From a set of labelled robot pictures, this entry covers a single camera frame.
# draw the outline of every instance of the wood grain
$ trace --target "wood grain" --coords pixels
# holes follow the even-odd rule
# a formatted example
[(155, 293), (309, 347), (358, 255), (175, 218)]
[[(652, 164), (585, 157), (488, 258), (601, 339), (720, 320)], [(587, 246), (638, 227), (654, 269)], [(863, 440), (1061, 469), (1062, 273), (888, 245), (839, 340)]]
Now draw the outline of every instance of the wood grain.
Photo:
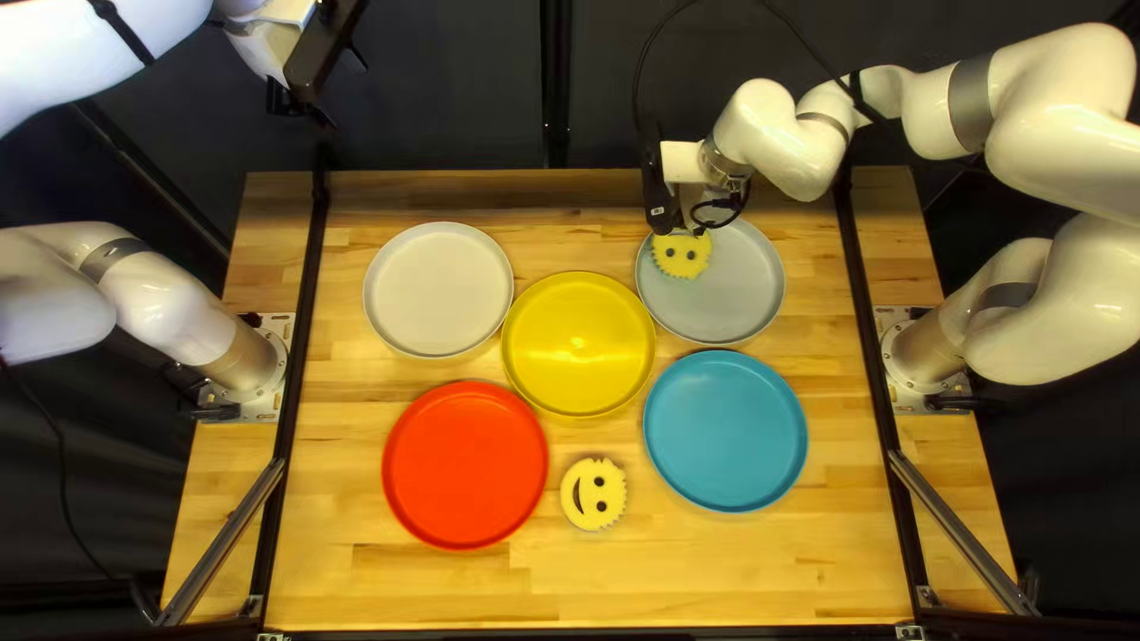
[[(375, 336), (359, 297), (376, 250), (410, 225), (459, 220), (504, 248), (516, 295), (567, 269), (591, 269), (632, 286), (633, 257), (648, 232), (637, 180), (624, 170), (334, 175), (267, 625), (777, 625), (910, 616), (834, 212), (830, 200), (797, 203), (771, 186), (756, 189), (746, 217), (776, 245), (788, 297), (772, 326), (740, 349), (780, 372), (808, 417), (807, 464), (788, 496), (733, 517), (684, 502), (644, 454), (637, 421), (643, 391), (604, 420), (540, 415), (551, 443), (547, 492), (534, 518), (504, 543), (466, 554), (441, 552), (391, 516), (378, 466), (399, 413), (447, 381), (506, 381), (497, 338), (456, 359), (422, 362), (392, 352)], [(935, 301), (937, 278), (909, 172), (860, 171), (855, 185), (876, 301)], [(286, 310), (278, 306), (295, 301), (308, 188), (307, 175), (249, 177), (226, 291), (235, 309)], [(697, 347), (661, 328), (658, 340), (654, 378)], [(940, 421), (901, 423), (907, 453), (1009, 567), (976, 428), (970, 419), (948, 428)], [(237, 504), (252, 480), (242, 474), (255, 474), (271, 446), (268, 430), (199, 428), (165, 597)], [(589, 454), (613, 457), (629, 474), (627, 513), (604, 535), (570, 526), (556, 496), (561, 473)], [(925, 543), (940, 536), (929, 527), (922, 534)], [(944, 563), (931, 545), (935, 587), (935, 577), (945, 576), (954, 598), (983, 603), (980, 584)], [(235, 611), (251, 563), (250, 549), (236, 551), (195, 618)]]

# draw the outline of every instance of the metal mounting plate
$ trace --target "metal mounting plate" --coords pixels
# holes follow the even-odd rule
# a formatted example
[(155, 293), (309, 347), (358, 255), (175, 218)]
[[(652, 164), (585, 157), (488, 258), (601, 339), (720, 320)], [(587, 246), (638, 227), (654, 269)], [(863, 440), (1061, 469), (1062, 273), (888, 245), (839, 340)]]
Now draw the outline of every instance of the metal mounting plate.
[[(874, 325), (876, 331), (879, 333), (880, 342), (883, 340), (893, 339), (896, 326), (905, 326), (914, 320), (911, 317), (912, 309), (927, 309), (925, 306), (911, 306), (911, 305), (877, 305), (874, 306)], [(888, 363), (883, 360), (883, 368), (890, 372)], [(959, 372), (953, 376), (944, 381), (945, 391), (940, 392), (945, 397), (966, 397), (972, 393), (970, 389), (970, 380), (966, 376), (966, 372)], [(887, 374), (887, 391), (890, 392), (890, 405), (895, 409), (895, 415), (920, 415), (920, 414), (947, 414), (947, 415), (961, 415), (969, 414), (968, 409), (931, 409), (926, 405), (926, 393), (905, 387), (905, 384), (895, 381), (890, 374)]]
[(288, 313), (258, 313), (261, 316), (261, 326), (254, 331), (266, 336), (274, 348), (277, 349), (278, 371), (270, 383), (266, 387), (264, 393), (256, 396), (255, 392), (244, 392), (241, 399), (234, 399), (233, 395), (226, 392), (215, 384), (209, 384), (198, 392), (198, 407), (219, 407), (222, 405), (241, 405), (242, 413), (236, 419), (202, 419), (203, 423), (276, 423), (280, 413), (282, 392), (285, 389), (285, 362), (288, 358), (290, 348), (293, 344), (293, 318), (295, 314)]

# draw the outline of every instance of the plate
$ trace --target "plate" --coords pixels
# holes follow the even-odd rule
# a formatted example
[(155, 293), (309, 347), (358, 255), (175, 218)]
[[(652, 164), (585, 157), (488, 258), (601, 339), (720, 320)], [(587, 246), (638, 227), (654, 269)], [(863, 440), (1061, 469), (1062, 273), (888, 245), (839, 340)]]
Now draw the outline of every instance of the plate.
[(523, 398), (568, 416), (592, 416), (636, 395), (653, 366), (653, 319), (625, 285), (565, 271), (538, 281), (503, 324), (503, 365)]
[(788, 383), (736, 351), (700, 351), (666, 370), (645, 401), (645, 447), (657, 471), (718, 512), (769, 505), (796, 484), (807, 422)]
[(490, 236), (461, 222), (426, 222), (384, 244), (364, 278), (364, 313), (392, 349), (456, 356), (495, 334), (514, 275)]
[(767, 327), (783, 305), (783, 262), (767, 236), (746, 220), (706, 233), (712, 253), (692, 281), (658, 269), (653, 236), (648, 236), (634, 269), (637, 294), (662, 327), (685, 340), (708, 346), (746, 341)]
[(381, 476), (396, 518), (446, 550), (502, 541), (538, 504), (549, 455), (535, 413), (490, 383), (435, 388), (400, 415)]

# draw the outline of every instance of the plate rim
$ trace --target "plate rim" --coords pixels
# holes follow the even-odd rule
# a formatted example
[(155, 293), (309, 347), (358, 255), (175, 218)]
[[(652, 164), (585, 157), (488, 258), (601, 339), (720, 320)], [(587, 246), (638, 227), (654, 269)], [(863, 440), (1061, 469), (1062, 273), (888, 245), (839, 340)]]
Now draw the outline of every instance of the plate rim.
[(728, 346), (740, 344), (742, 342), (755, 339), (757, 335), (759, 335), (760, 332), (767, 330), (772, 325), (772, 323), (775, 322), (776, 317), (780, 316), (780, 310), (783, 309), (784, 299), (788, 298), (788, 271), (784, 269), (783, 258), (780, 257), (780, 252), (776, 250), (776, 246), (772, 243), (772, 240), (768, 238), (767, 235), (764, 232), (762, 232), (759, 227), (752, 225), (748, 220), (744, 220), (743, 218), (738, 218), (736, 220), (725, 226), (724, 228), (732, 229), (736, 225), (747, 225), (751, 227), (752, 230), (755, 230), (757, 234), (760, 235), (760, 238), (764, 240), (764, 243), (767, 243), (767, 246), (772, 249), (772, 254), (775, 255), (776, 258), (776, 263), (780, 266), (780, 300), (776, 301), (775, 311), (773, 311), (772, 316), (768, 317), (768, 319), (765, 320), (764, 324), (760, 325), (759, 328), (757, 328), (755, 332), (739, 339), (731, 339), (722, 342), (709, 342), (695, 339), (693, 336), (682, 334), (681, 332), (674, 330), (663, 320), (658, 318), (656, 314), (653, 314), (653, 308), (650, 307), (649, 302), (645, 300), (644, 294), (642, 294), (642, 282), (641, 282), (641, 276), (638, 275), (637, 265), (641, 262), (640, 258), (642, 252), (645, 251), (646, 245), (649, 245), (653, 241), (654, 234), (650, 232), (650, 234), (642, 240), (641, 245), (637, 246), (637, 254), (634, 257), (634, 286), (637, 287), (637, 298), (641, 299), (642, 305), (645, 306), (645, 310), (649, 311), (649, 315), (653, 318), (653, 320), (662, 328), (665, 328), (666, 332), (669, 332), (670, 334), (677, 336), (678, 339), (686, 340), (689, 342), (697, 343), (700, 346), (728, 347)]
[[(650, 421), (649, 421), (649, 412), (650, 412), (650, 407), (652, 406), (654, 392), (657, 392), (658, 387), (661, 384), (661, 382), (666, 380), (666, 376), (669, 375), (669, 372), (671, 370), (674, 370), (678, 364), (681, 364), (681, 363), (683, 363), (683, 362), (685, 362), (687, 359), (705, 360), (705, 359), (708, 359), (708, 358), (712, 358), (712, 356), (706, 356), (706, 355), (715, 355), (715, 356), (718, 356), (718, 357), (724, 357), (725, 355), (731, 355), (731, 356), (728, 356), (728, 358), (732, 358), (734, 360), (739, 360), (741, 364), (747, 364), (750, 368), (759, 366), (760, 372), (766, 371), (771, 375), (775, 376), (775, 380), (779, 381), (783, 386), (783, 390), (782, 391), (787, 391), (788, 397), (791, 398), (795, 401), (795, 407), (798, 411), (797, 414), (798, 414), (798, 419), (799, 419), (797, 421), (797, 424), (796, 424), (795, 429), (796, 429), (796, 431), (801, 437), (800, 438), (800, 443), (803, 443), (803, 446), (799, 448), (800, 453), (799, 453), (799, 456), (798, 456), (798, 461), (797, 461), (795, 473), (788, 474), (783, 479), (783, 481), (780, 484), (780, 486), (777, 486), (779, 487), (779, 493), (772, 495), (771, 498), (766, 498), (764, 501), (756, 501), (756, 502), (749, 503), (749, 504), (743, 505), (743, 506), (732, 506), (732, 508), (724, 506), (724, 505), (717, 505), (717, 504), (714, 504), (714, 503), (706, 503), (706, 502), (699, 501), (698, 498), (695, 498), (694, 496), (692, 496), (690, 493), (686, 493), (683, 489), (681, 489), (679, 487), (677, 487), (677, 485), (671, 480), (671, 477), (669, 474), (667, 474), (661, 469), (661, 463), (658, 461), (658, 457), (654, 455), (653, 447), (650, 445), (650, 436), (649, 436), (649, 429), (648, 429), (649, 423), (650, 423)], [(697, 351), (697, 352), (690, 354), (687, 356), (684, 356), (684, 357), (678, 358), (677, 360), (675, 360), (671, 365), (669, 365), (668, 367), (666, 367), (665, 371), (661, 372), (661, 374), (657, 378), (657, 382), (654, 382), (653, 383), (653, 388), (650, 389), (649, 396), (645, 397), (645, 407), (642, 411), (642, 443), (645, 446), (645, 452), (649, 455), (650, 462), (653, 464), (654, 471), (657, 471), (657, 473), (661, 478), (661, 480), (663, 480), (665, 484), (667, 486), (669, 486), (669, 489), (671, 489), (673, 492), (677, 493), (677, 495), (679, 495), (685, 501), (692, 503), (693, 505), (697, 505), (698, 508), (701, 508), (701, 509), (705, 509), (705, 510), (710, 510), (710, 511), (714, 511), (714, 512), (720, 512), (720, 513), (725, 513), (725, 514), (743, 514), (743, 513), (748, 513), (748, 512), (755, 512), (757, 510), (763, 510), (764, 508), (767, 508), (767, 506), (769, 506), (769, 505), (779, 502), (789, 492), (791, 492), (791, 489), (796, 486), (796, 481), (798, 481), (800, 474), (803, 474), (804, 468), (806, 466), (806, 463), (807, 463), (807, 451), (808, 451), (808, 446), (811, 444), (809, 436), (811, 435), (807, 431), (807, 414), (804, 412), (804, 405), (799, 401), (799, 397), (796, 396), (795, 390), (791, 389), (791, 386), (788, 384), (788, 381), (785, 381), (783, 379), (783, 376), (781, 376), (780, 373), (776, 372), (775, 370), (773, 370), (769, 365), (767, 365), (765, 363), (762, 363), (759, 359), (757, 359), (757, 358), (755, 358), (752, 356), (749, 356), (747, 354), (742, 354), (742, 352), (736, 351), (736, 350), (731, 350), (731, 349), (706, 349), (706, 350), (701, 350), (701, 351)]]
[[(390, 465), (391, 456), (394, 455), (390, 454), (392, 452), (392, 447), (394, 447), (394, 446), (390, 447), (390, 444), (392, 444), (394, 440), (392, 437), (399, 436), (398, 432), (402, 433), (404, 431), (407, 430), (408, 421), (410, 421), (409, 412), (414, 408), (423, 411), (424, 406), (430, 406), (431, 404), (439, 403), (440, 400), (446, 399), (446, 397), (445, 398), (437, 398), (437, 397), (443, 395), (454, 395), (454, 393), (467, 393), (467, 395), (479, 393), (483, 398), (490, 397), (495, 401), (500, 403), (504, 406), (518, 404), (516, 408), (524, 411), (526, 414), (531, 419), (531, 422), (536, 428), (536, 433), (538, 435), (539, 440), (542, 441), (540, 451), (543, 455), (542, 470), (540, 473), (538, 474), (539, 481), (536, 484), (537, 489), (535, 492), (535, 496), (531, 497), (529, 508), (526, 510), (526, 513), (518, 520), (518, 522), (513, 524), (508, 529), (506, 529), (499, 536), (462, 545), (448, 544), (442, 538), (435, 536), (429, 537), (424, 535), (425, 530), (422, 527), (420, 527), (418, 524), (416, 524), (415, 526), (412, 525), (413, 524), (412, 519), (407, 517), (407, 509), (399, 508), (401, 503), (399, 501), (393, 500), (394, 490), (390, 489), (391, 487), (390, 484), (392, 481), (390, 480), (391, 472), (389, 471), (391, 470)], [(416, 537), (416, 539), (426, 543), (427, 545), (431, 545), (432, 547), (446, 550), (448, 552), (456, 552), (466, 550), (478, 550), (481, 547), (487, 547), (488, 545), (494, 545), (496, 543), (499, 543), (508, 538), (512, 534), (522, 528), (522, 526), (526, 525), (528, 520), (530, 520), (530, 517), (535, 514), (535, 510), (538, 509), (538, 504), (542, 502), (543, 494), (545, 494), (546, 492), (546, 480), (547, 477), (549, 476), (549, 472), (551, 472), (549, 440), (547, 440), (546, 438), (546, 431), (543, 429), (543, 424), (538, 420), (538, 416), (535, 415), (535, 412), (530, 408), (529, 405), (527, 405), (526, 401), (523, 401), (521, 398), (512, 393), (511, 390), (505, 389), (502, 386), (497, 386), (495, 383), (486, 381), (455, 381), (431, 388), (430, 390), (420, 395), (407, 407), (405, 407), (404, 412), (401, 412), (399, 417), (397, 417), (396, 423), (392, 425), (392, 429), (389, 430), (388, 436), (384, 437), (384, 451), (381, 454), (380, 482), (381, 482), (381, 489), (384, 494), (384, 502), (388, 504), (389, 510), (392, 511), (392, 516), (396, 517), (396, 520), (404, 527), (404, 529), (408, 534)]]
[[(514, 367), (512, 367), (510, 365), (511, 360), (510, 360), (510, 358), (507, 358), (507, 351), (510, 349), (508, 348), (508, 342), (510, 341), (507, 340), (507, 331), (510, 330), (510, 327), (507, 325), (508, 325), (508, 323), (511, 320), (511, 316), (515, 311), (515, 309), (522, 309), (524, 307), (524, 305), (520, 305), (520, 302), (523, 302), (523, 300), (527, 298), (527, 295), (530, 292), (535, 291), (535, 287), (538, 286), (538, 285), (540, 285), (540, 284), (546, 284), (546, 286), (548, 287), (549, 286), (548, 281), (552, 281), (554, 278), (570, 278), (570, 277), (573, 277), (573, 276), (578, 276), (578, 277), (587, 276), (589, 278), (598, 278), (598, 279), (601, 279), (600, 281), (601, 283), (606, 283), (606, 286), (609, 286), (610, 289), (616, 289), (616, 290), (620, 290), (620, 291), (626, 292), (633, 299), (630, 302), (632, 303), (636, 303), (636, 305), (632, 305), (633, 309), (635, 309), (635, 310), (640, 309), (641, 314), (644, 315), (643, 318), (649, 320), (649, 324), (648, 324), (648, 328), (649, 328), (649, 332), (648, 332), (648, 334), (649, 334), (649, 346), (648, 346), (648, 349), (646, 349), (646, 354), (648, 354), (649, 358), (646, 359), (645, 366), (643, 367), (644, 371), (641, 374), (641, 381), (640, 381), (640, 383), (637, 384), (636, 388), (633, 389), (633, 391), (629, 392), (628, 396), (626, 396), (621, 400), (619, 400), (619, 401), (617, 401), (614, 404), (608, 405), (606, 407), (604, 407), (602, 409), (596, 409), (596, 411), (591, 411), (591, 412), (567, 412), (564, 409), (561, 409), (561, 408), (551, 406), (549, 404), (542, 403), (542, 401), (537, 400), (534, 397), (534, 395), (528, 393), (528, 391), (526, 390), (526, 388), (522, 384), (519, 383), (518, 376), (515, 375), (516, 373), (514, 372)], [(538, 281), (535, 281), (534, 283), (530, 284), (530, 286), (528, 286), (526, 290), (523, 290), (523, 292), (521, 294), (519, 294), (519, 299), (515, 300), (511, 305), (511, 309), (507, 311), (506, 318), (504, 318), (504, 320), (503, 320), (503, 340), (500, 341), (500, 344), (499, 344), (499, 360), (503, 363), (503, 372), (506, 374), (507, 381), (510, 381), (511, 387), (514, 388), (514, 390), (519, 393), (519, 396), (522, 397), (523, 399), (526, 399), (527, 403), (530, 403), (531, 405), (535, 405), (536, 407), (539, 407), (539, 408), (542, 408), (542, 409), (544, 409), (546, 412), (549, 412), (552, 414), (556, 414), (559, 416), (569, 416), (569, 417), (575, 417), (575, 419), (597, 417), (597, 416), (604, 416), (604, 415), (606, 415), (606, 414), (609, 414), (611, 412), (620, 409), (626, 404), (628, 404), (630, 400), (633, 400), (634, 398), (636, 398), (637, 395), (641, 392), (641, 390), (645, 389), (645, 386), (649, 383), (650, 378), (653, 375), (653, 364), (654, 364), (656, 357), (657, 357), (657, 327), (654, 326), (654, 323), (653, 323), (653, 316), (649, 313), (649, 309), (645, 308), (645, 303), (641, 300), (641, 297), (638, 297), (633, 291), (630, 291), (629, 287), (627, 287), (625, 284), (621, 283), (621, 281), (618, 281), (617, 278), (614, 278), (612, 276), (606, 276), (605, 274), (600, 274), (597, 271), (589, 271), (589, 270), (585, 270), (585, 269), (570, 269), (570, 270), (567, 270), (567, 271), (557, 271), (555, 274), (551, 274), (549, 276), (544, 276), (544, 277), (539, 278)]]
[[(404, 240), (407, 241), (408, 240), (407, 236), (412, 236), (414, 234), (421, 234), (421, 235), (430, 234), (431, 233), (430, 230), (422, 229), (424, 227), (441, 227), (441, 228), (453, 229), (457, 230), (458, 233), (467, 237), (478, 238), (479, 241), (483, 242), (489, 248), (491, 248), (502, 259), (503, 265), (506, 266), (506, 281), (507, 281), (506, 305), (503, 308), (503, 313), (499, 314), (498, 322), (495, 324), (494, 327), (491, 327), (489, 332), (487, 332), (481, 339), (479, 339), (474, 343), (466, 346), (463, 349), (456, 351), (449, 351), (447, 354), (424, 354), (406, 349), (406, 347), (398, 344), (394, 340), (391, 340), (390, 336), (385, 336), (384, 333), (380, 331), (380, 328), (377, 327), (378, 323), (376, 322), (375, 318), (373, 318), (373, 314), (368, 310), (368, 302), (367, 302), (368, 287), (370, 284), (375, 282), (377, 277), (376, 273), (380, 270), (380, 266), (382, 265), (383, 259), (390, 259), (391, 258), (390, 254), (397, 251), (397, 248), (393, 248), (392, 243), (394, 241), (400, 240), (401, 236), (404, 236)], [(388, 251), (388, 255), (385, 255), (385, 250), (388, 250), (389, 248), (393, 249), (390, 249)], [(400, 233), (396, 234), (394, 236), (385, 241), (384, 244), (376, 250), (376, 254), (373, 255), (372, 261), (368, 263), (368, 269), (365, 271), (364, 281), (360, 285), (360, 307), (364, 310), (365, 319), (368, 322), (368, 326), (372, 327), (373, 333), (380, 336), (380, 340), (382, 340), (384, 344), (392, 348), (393, 350), (405, 356), (410, 356), (413, 358), (421, 358), (424, 360), (437, 360), (440, 358), (451, 358), (455, 356), (461, 356), (483, 344), (484, 342), (487, 342), (488, 339), (495, 335), (495, 332), (497, 332), (499, 327), (503, 326), (503, 322), (506, 320), (506, 315), (511, 311), (513, 301), (514, 301), (514, 266), (511, 265), (511, 259), (507, 258), (506, 252), (503, 250), (503, 246), (499, 245), (495, 241), (495, 238), (492, 238), (489, 234), (487, 234), (482, 229), (455, 220), (431, 220), (427, 222), (413, 225), (412, 227), (402, 229)]]

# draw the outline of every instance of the smiley face sponge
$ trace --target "smiley face sponge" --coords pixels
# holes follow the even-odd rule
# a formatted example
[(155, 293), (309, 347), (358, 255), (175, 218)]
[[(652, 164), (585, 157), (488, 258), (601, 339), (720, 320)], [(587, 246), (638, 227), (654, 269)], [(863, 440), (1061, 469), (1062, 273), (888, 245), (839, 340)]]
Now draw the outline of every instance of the smiley face sponge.
[(626, 511), (626, 473), (609, 459), (583, 459), (562, 477), (562, 511), (588, 532), (612, 526)]
[(653, 261), (669, 276), (693, 279), (709, 266), (712, 254), (712, 238), (706, 232), (693, 236), (689, 232), (675, 232), (668, 236), (653, 235)]

